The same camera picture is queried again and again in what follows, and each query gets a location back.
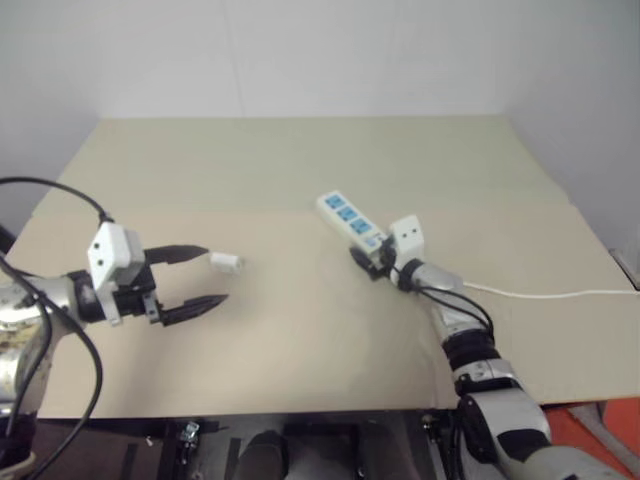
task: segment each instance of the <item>white power strip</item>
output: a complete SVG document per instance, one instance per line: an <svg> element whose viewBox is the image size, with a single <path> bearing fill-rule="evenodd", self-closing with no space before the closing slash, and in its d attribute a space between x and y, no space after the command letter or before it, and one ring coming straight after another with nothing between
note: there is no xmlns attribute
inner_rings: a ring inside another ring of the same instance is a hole
<svg viewBox="0 0 640 480"><path fill-rule="evenodd" d="M387 238L375 223L337 190L318 197L316 207L332 227L367 256L376 254Z"/></svg>

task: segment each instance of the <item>white wall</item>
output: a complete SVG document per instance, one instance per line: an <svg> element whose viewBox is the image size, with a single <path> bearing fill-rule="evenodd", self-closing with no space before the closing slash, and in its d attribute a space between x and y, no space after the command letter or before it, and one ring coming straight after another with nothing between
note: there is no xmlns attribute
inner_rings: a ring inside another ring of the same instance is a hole
<svg viewBox="0 0 640 480"><path fill-rule="evenodd" d="M0 169L55 176L100 116L507 111L601 238L616 245L637 223L631 209L620 210L638 203L637 189L627 198L614 188L631 183L630 154L639 151L631 106L640 85L637 6L0 0ZM591 103L606 115L585 116ZM593 147L597 136L606 139L606 162ZM612 162L623 170L611 172ZM592 197L585 192L598 169L608 177ZM15 231L37 198L24 192L0 192L0 222Z"/></svg>

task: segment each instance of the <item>white cylindrical object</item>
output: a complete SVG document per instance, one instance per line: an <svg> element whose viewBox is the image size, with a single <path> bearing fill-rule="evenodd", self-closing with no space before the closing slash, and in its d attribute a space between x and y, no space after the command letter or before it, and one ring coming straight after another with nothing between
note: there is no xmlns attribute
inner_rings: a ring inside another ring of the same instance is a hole
<svg viewBox="0 0 640 480"><path fill-rule="evenodd" d="M213 252L210 260L213 268L223 273L239 273L244 264L239 256L221 252Z"/></svg>

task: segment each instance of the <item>beige cardboard sheet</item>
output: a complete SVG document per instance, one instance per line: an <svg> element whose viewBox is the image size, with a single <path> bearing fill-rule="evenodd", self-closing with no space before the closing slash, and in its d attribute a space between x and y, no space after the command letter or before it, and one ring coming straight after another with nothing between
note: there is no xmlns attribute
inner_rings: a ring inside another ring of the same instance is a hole
<svg viewBox="0 0 640 480"><path fill-rule="evenodd" d="M196 243L247 259L155 268L168 306L230 293L170 328L93 325L105 366L98 417L452 407L449 368L416 298L371 283L313 211L342 189L380 225L417 213L428 255L520 292L628 288L564 193L500 117L104 121L62 180L94 195L145 246ZM86 265L95 217L49 194L11 252L53 275ZM525 301L469 292L540 402L640 393L640 299ZM92 386L74 338L42 408L81 413Z"/></svg>

